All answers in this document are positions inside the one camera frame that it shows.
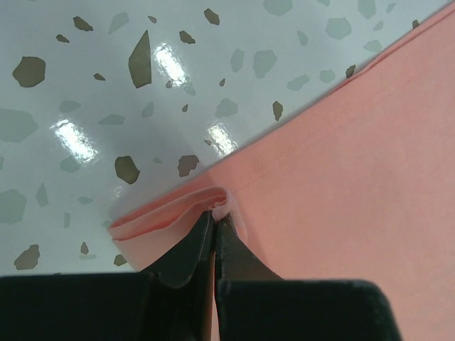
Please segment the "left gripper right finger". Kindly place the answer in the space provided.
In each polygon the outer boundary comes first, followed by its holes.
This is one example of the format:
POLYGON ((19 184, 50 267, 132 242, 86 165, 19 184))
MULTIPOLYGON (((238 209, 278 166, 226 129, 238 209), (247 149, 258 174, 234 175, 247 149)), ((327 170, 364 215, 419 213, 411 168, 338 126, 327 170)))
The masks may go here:
POLYGON ((267 296, 281 278, 241 240, 233 218, 217 223, 215 304, 221 340, 247 340, 267 334, 276 317, 267 296))

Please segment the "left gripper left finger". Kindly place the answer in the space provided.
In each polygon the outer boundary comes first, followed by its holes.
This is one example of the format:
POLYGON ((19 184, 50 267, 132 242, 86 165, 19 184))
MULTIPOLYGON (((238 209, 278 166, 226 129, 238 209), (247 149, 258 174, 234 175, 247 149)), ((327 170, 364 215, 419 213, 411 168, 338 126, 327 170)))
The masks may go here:
POLYGON ((142 340, 210 340, 215 223, 203 212, 189 233, 142 273, 152 276, 142 340))

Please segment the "salmon pink t shirt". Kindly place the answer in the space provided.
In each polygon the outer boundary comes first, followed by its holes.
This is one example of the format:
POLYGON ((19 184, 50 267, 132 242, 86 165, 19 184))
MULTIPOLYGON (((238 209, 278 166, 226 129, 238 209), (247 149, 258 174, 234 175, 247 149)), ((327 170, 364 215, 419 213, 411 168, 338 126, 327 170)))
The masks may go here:
POLYGON ((279 275, 372 281, 406 340, 453 340, 454 5, 109 233, 141 270, 206 210, 279 275))

